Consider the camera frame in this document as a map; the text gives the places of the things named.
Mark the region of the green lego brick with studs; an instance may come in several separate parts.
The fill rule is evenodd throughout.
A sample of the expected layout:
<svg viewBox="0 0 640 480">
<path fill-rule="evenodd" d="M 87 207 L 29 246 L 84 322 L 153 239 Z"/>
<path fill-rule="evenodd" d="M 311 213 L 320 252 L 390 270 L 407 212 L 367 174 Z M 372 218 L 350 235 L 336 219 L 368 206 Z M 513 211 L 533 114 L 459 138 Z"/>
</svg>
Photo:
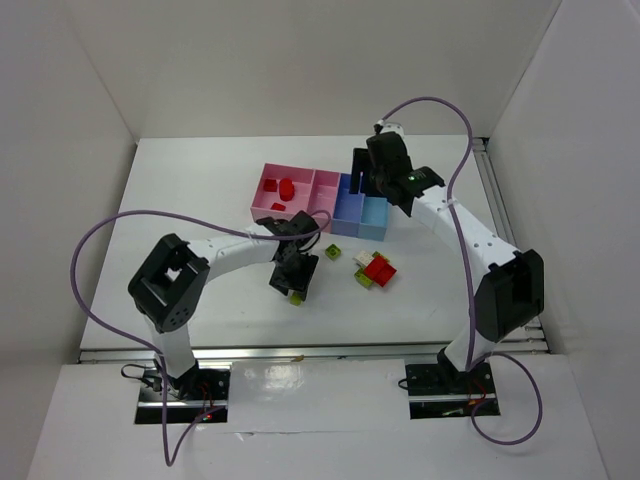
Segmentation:
<svg viewBox="0 0 640 480">
<path fill-rule="evenodd" d="M 337 260 L 341 254 L 341 249 L 335 244 L 331 244 L 325 249 L 325 255 L 332 261 Z"/>
</svg>

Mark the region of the small red lego brick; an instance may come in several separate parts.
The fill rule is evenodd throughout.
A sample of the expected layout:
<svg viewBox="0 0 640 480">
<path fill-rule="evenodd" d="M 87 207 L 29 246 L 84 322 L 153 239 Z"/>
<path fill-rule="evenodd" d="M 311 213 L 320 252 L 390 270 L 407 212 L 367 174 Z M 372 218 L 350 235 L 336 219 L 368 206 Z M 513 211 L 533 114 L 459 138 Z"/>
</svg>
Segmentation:
<svg viewBox="0 0 640 480">
<path fill-rule="evenodd" d="M 267 178 L 264 180 L 263 189 L 266 192 L 277 192 L 278 191 L 278 181 L 276 179 Z"/>
</svg>

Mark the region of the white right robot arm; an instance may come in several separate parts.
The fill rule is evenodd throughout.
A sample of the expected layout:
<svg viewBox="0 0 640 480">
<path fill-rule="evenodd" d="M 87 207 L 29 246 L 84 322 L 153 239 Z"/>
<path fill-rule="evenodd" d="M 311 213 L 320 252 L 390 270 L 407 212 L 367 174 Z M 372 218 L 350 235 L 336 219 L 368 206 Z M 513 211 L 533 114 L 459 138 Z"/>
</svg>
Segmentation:
<svg viewBox="0 0 640 480">
<path fill-rule="evenodd" d="M 349 191 L 385 199 L 460 254 L 471 298 L 470 319 L 437 357 L 458 379 L 488 357 L 511 332 L 544 309 L 544 261 L 497 237 L 429 167 L 412 165 L 401 135 L 377 133 L 353 151 Z"/>
</svg>

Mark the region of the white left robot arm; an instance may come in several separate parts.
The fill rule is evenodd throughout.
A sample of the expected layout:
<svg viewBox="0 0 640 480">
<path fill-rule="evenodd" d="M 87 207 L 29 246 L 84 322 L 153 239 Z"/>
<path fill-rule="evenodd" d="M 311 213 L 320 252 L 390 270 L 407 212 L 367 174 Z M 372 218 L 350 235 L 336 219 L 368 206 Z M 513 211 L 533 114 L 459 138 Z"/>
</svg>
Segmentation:
<svg viewBox="0 0 640 480">
<path fill-rule="evenodd" d="M 306 299 L 319 257 L 310 249 L 319 225 L 306 212 L 291 219 L 265 217 L 245 236 L 185 241 L 162 237 L 131 279 L 128 292 L 147 320 L 155 363 L 180 399 L 193 398 L 205 383 L 190 342 L 188 322 L 205 286 L 214 279 L 254 264 L 272 263 L 269 285 L 279 293 Z"/>
</svg>

